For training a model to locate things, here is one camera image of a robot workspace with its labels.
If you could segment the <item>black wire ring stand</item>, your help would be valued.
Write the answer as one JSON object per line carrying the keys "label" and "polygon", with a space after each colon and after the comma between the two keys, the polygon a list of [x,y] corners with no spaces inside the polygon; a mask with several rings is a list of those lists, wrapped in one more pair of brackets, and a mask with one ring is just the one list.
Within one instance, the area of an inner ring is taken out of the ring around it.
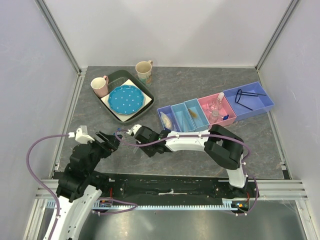
{"label": "black wire ring stand", "polygon": [[240,88],[235,95],[235,103],[250,110],[250,111],[253,111],[253,109],[251,107],[242,103],[242,99],[246,100],[248,97],[259,98],[260,96],[266,97],[267,95],[265,93],[255,93],[255,92],[243,91]]}

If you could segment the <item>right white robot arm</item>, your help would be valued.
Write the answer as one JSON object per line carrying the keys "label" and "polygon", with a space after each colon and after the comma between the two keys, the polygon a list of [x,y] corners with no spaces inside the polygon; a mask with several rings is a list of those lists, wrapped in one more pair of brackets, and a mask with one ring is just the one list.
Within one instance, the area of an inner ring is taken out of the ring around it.
{"label": "right white robot arm", "polygon": [[227,130],[214,124],[210,129],[195,132],[177,132],[162,130],[157,133],[147,126],[139,124],[132,128],[139,148],[148,156],[155,154],[173,153],[179,151],[198,151],[206,153],[228,175],[227,188],[235,197],[247,194],[248,177],[243,170],[244,141]]}

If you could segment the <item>clear test tube rack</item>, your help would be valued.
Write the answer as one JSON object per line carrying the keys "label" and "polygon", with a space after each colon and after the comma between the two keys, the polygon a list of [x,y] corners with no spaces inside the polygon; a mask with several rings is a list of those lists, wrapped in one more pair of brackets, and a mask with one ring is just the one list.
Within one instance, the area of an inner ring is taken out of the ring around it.
{"label": "clear test tube rack", "polygon": [[135,154],[137,151],[138,151],[138,149],[139,149],[139,147],[138,146],[135,146],[134,148],[133,148],[133,153]]}

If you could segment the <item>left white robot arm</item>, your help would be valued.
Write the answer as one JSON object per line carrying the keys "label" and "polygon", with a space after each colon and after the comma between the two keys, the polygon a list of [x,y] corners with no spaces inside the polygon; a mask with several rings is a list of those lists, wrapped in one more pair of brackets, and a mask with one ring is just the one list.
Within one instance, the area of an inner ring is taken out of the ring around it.
{"label": "left white robot arm", "polygon": [[46,240],[77,240],[96,200],[110,191],[106,179],[98,178],[94,171],[101,159],[118,149],[120,141],[101,131],[96,135],[101,141],[82,128],[69,134],[78,145],[73,148],[69,164],[58,179],[58,200],[54,209],[58,216],[52,216],[44,237]]}

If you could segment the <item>clear glass flask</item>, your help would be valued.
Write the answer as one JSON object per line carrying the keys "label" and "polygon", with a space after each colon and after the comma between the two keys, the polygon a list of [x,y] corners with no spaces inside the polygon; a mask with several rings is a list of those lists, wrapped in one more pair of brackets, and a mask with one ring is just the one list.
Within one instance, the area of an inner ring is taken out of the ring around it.
{"label": "clear glass flask", "polygon": [[220,118],[220,114],[219,111],[217,109],[214,109],[211,111],[211,113],[209,114],[209,122],[211,124],[216,123]]}

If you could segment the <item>clear flask white stopper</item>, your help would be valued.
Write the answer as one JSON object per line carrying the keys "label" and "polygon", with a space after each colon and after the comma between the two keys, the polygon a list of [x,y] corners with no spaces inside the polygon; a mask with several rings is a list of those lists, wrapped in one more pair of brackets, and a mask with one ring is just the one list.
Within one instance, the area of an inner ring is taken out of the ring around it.
{"label": "clear flask white stopper", "polygon": [[223,92],[220,92],[217,95],[217,97],[212,100],[213,104],[216,105],[216,106],[220,105],[222,103],[222,100],[223,100],[224,96],[225,96],[225,94]]}

